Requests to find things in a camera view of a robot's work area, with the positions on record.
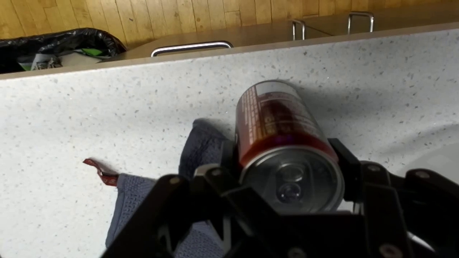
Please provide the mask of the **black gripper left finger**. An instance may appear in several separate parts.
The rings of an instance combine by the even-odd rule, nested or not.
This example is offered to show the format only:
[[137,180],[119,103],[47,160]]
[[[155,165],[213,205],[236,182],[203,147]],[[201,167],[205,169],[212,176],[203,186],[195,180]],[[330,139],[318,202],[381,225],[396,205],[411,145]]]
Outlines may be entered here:
[[119,175],[102,258],[267,258],[255,212],[265,206],[221,167],[156,180]]

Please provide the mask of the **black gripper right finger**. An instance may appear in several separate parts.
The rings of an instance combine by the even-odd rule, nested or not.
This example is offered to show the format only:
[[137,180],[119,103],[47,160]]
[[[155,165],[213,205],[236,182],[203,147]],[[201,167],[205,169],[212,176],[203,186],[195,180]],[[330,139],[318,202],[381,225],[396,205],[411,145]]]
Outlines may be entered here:
[[459,185],[426,167],[394,175],[357,159],[338,139],[330,145],[345,182],[344,199],[363,218],[373,258],[459,258]]

